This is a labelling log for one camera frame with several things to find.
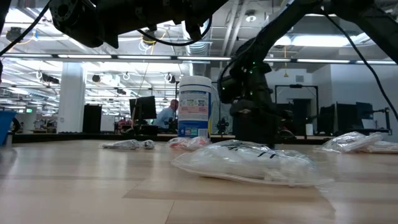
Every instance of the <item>pillar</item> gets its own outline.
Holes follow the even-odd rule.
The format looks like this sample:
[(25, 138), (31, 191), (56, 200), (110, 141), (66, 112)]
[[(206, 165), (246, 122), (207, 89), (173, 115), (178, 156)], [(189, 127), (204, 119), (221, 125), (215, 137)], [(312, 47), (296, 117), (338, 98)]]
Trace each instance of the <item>pillar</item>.
[(24, 123), (24, 134), (32, 134), (35, 129), (35, 121), (37, 118), (37, 107), (27, 106), (25, 109), (25, 113), (22, 116), (22, 121), (20, 123)]
[(57, 132), (77, 132), (83, 129), (86, 73), (82, 63), (64, 62), (61, 77), (60, 107)]

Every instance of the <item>desk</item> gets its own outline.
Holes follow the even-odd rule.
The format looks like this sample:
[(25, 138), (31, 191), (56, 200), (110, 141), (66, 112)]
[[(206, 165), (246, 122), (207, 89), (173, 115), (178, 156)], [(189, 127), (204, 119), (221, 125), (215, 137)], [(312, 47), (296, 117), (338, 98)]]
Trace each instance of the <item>desk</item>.
[[(0, 161), (2, 223), (398, 223), (398, 157), (313, 152), (335, 183), (309, 188), (203, 178), (170, 165), (181, 152), (99, 149), (105, 141), (14, 145)], [(0, 151), (12, 158), (10, 151)]]

